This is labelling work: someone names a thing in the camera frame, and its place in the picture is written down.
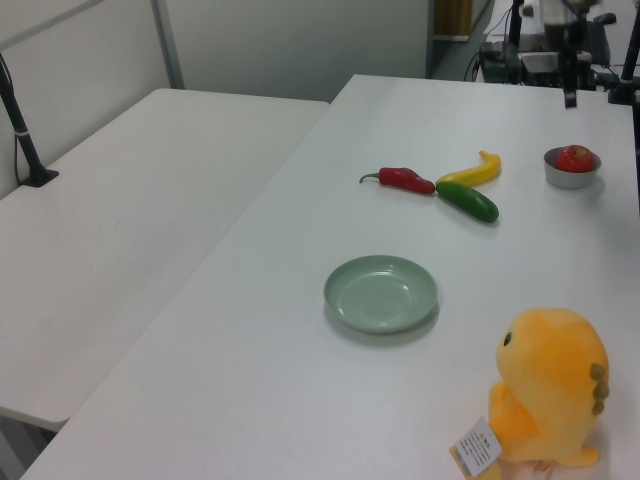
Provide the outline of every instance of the apple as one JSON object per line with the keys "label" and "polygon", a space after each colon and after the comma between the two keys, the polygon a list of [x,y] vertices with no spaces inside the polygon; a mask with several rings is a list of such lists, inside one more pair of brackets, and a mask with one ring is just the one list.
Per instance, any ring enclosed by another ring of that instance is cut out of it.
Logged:
{"label": "apple", "polygon": [[585,173],[593,170],[593,153],[581,145],[569,145],[558,153],[556,168],[563,172]]}

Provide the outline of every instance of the yellow plush toy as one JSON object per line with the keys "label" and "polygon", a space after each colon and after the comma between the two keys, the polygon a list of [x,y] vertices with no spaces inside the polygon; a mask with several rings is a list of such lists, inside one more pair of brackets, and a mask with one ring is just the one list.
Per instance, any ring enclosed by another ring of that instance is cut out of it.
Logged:
{"label": "yellow plush toy", "polygon": [[584,442],[609,395],[607,353],[591,324],[561,308],[526,310],[497,351],[489,425],[509,462],[568,466],[598,461]]}

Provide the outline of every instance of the white tag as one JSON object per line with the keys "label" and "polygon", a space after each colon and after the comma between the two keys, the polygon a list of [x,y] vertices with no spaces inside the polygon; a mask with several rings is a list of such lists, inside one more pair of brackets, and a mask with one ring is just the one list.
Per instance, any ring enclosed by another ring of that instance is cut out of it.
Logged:
{"label": "white tag", "polygon": [[502,446],[484,418],[456,442],[456,457],[468,474],[477,477],[489,468],[502,453]]}

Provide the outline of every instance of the plate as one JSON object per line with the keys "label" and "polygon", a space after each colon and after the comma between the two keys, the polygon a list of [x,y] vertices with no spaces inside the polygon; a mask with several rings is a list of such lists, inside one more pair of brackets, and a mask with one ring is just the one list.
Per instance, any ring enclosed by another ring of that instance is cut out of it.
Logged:
{"label": "plate", "polygon": [[433,277],[405,258],[372,255],[336,268],[324,286],[324,299],[346,325],[370,333],[410,328],[436,306]]}

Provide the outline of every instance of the yellow banana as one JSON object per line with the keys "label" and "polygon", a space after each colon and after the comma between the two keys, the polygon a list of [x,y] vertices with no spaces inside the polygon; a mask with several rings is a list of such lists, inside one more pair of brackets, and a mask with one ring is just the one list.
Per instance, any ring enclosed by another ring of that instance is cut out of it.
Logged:
{"label": "yellow banana", "polygon": [[482,150],[480,156],[484,160],[482,165],[449,173],[444,177],[440,177],[438,181],[436,181],[436,184],[440,182],[455,182],[466,185],[467,187],[473,187],[474,185],[491,180],[500,173],[500,167],[502,165],[500,155]]}

